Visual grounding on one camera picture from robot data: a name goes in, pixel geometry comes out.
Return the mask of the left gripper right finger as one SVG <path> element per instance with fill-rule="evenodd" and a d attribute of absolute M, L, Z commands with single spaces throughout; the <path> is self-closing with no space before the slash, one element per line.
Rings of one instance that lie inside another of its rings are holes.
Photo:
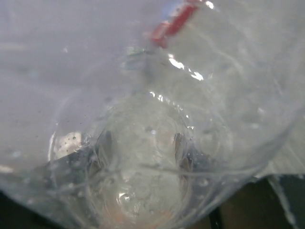
<path fill-rule="evenodd" d="M 263 172 L 243 180 L 207 155 L 187 152 L 202 176 L 187 178 L 186 229 L 302 229 L 305 226 L 305 135 L 293 132 Z"/>

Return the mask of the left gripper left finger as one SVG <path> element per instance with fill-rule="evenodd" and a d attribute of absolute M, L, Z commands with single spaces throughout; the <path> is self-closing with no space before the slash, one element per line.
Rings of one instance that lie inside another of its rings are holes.
<path fill-rule="evenodd" d="M 0 174 L 2 229 L 103 229 L 93 187 L 108 174 L 96 146 Z"/>

